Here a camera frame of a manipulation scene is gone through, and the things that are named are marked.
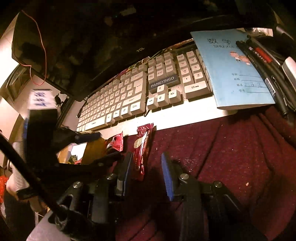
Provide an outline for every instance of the barcode sticker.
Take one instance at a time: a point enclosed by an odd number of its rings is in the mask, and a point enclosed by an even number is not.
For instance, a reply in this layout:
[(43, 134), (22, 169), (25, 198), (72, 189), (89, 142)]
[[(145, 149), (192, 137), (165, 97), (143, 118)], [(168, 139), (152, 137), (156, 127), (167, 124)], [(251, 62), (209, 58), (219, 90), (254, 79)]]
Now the barcode sticker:
[(57, 108), (51, 90), (32, 90), (29, 101), (29, 110), (49, 110)]
[(268, 88), (270, 94), (272, 95), (272, 97), (274, 97), (275, 94), (276, 94), (276, 91), (274, 90), (273, 86), (271, 85), (269, 79), (266, 78), (266, 79), (264, 80), (264, 82), (265, 82), (265, 84), (266, 84), (266, 86), (267, 86), (267, 88)]

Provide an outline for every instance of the black pen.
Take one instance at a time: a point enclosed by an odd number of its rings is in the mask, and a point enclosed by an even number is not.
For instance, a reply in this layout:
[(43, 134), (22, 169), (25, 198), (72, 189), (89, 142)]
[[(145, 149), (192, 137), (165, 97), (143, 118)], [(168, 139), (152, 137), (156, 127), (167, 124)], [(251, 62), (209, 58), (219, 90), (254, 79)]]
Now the black pen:
[(250, 46), (255, 55), (257, 55), (257, 59), (268, 69), (269, 76), (273, 79), (275, 79), (275, 82), (278, 84), (280, 89), (283, 92), (284, 97), (286, 98), (287, 104), (289, 107), (295, 111), (296, 109), (296, 93), (294, 89), (290, 86), (288, 86), (289, 83), (285, 82), (285, 80), (282, 78), (282, 76), (278, 73), (279, 68), (273, 68), (270, 64), (271, 61), (268, 61), (268, 56), (265, 56), (264, 51), (257, 47), (253, 42), (247, 41), (247, 45)]
[(246, 57), (250, 60), (252, 65), (258, 71), (259, 75), (265, 82), (269, 92), (271, 93), (279, 111), (282, 113), (283, 116), (288, 114), (288, 108), (284, 101), (283, 94), (279, 91), (277, 85), (275, 84), (274, 80), (269, 77), (269, 75), (264, 70), (263, 65), (257, 60), (256, 55), (248, 49), (248, 46), (245, 42), (236, 42), (238, 48), (246, 55)]

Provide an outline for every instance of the red wire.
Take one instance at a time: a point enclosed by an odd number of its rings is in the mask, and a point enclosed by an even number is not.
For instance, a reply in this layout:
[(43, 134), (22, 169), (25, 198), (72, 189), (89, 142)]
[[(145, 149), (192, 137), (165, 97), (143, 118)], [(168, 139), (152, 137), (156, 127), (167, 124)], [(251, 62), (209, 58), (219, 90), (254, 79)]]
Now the red wire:
[(23, 12), (25, 15), (27, 15), (30, 19), (32, 19), (32, 20), (36, 23), (36, 26), (37, 26), (37, 29), (38, 29), (38, 32), (39, 32), (39, 35), (40, 35), (41, 45), (42, 45), (42, 47), (43, 47), (43, 49), (44, 49), (44, 55), (45, 55), (45, 75), (44, 75), (44, 80), (43, 80), (43, 82), (42, 82), (41, 84), (38, 84), (38, 83), (34, 82), (34, 80), (32, 79), (32, 75), (31, 75), (31, 68), (32, 68), (32, 65), (25, 65), (25, 64), (21, 64), (21, 63), (20, 63), (20, 65), (22, 65), (22, 66), (26, 66), (26, 67), (30, 67), (30, 77), (31, 77), (31, 80), (33, 81), (33, 83), (34, 83), (35, 85), (43, 85), (43, 83), (44, 83), (45, 80), (46, 80), (47, 58), (46, 58), (46, 50), (45, 50), (44, 45), (43, 45), (43, 42), (42, 42), (41, 32), (40, 32), (40, 29), (39, 29), (39, 27), (38, 27), (38, 23), (35, 21), (35, 19), (32, 18), (30, 15), (28, 15), (24, 10), (22, 10), (22, 12)]

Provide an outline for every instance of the black rod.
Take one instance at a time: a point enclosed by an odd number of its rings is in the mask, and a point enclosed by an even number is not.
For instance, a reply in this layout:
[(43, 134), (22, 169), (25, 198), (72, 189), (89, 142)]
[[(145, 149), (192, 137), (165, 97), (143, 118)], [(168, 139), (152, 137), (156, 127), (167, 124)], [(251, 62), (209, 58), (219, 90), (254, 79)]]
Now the black rod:
[(46, 205), (59, 217), (60, 220), (65, 220), (67, 217), (66, 210), (60, 207), (47, 192), (43, 184), (38, 180), (37, 176), (26, 165), (20, 155), (10, 145), (6, 138), (0, 133), (0, 149), (3, 154), (13, 163), (13, 165), (23, 175), (29, 185), (43, 199)]

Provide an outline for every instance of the red label on pen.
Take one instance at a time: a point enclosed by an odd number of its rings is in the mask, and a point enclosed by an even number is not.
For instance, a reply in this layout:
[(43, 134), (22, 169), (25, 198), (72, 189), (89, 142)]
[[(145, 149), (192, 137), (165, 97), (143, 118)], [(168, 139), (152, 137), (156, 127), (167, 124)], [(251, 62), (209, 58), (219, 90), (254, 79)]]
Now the red label on pen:
[(257, 47), (255, 48), (255, 50), (257, 51), (258, 54), (260, 54), (262, 56), (262, 58), (264, 58), (268, 63), (270, 63), (272, 61), (272, 59), (268, 56), (267, 53), (265, 53), (261, 48)]

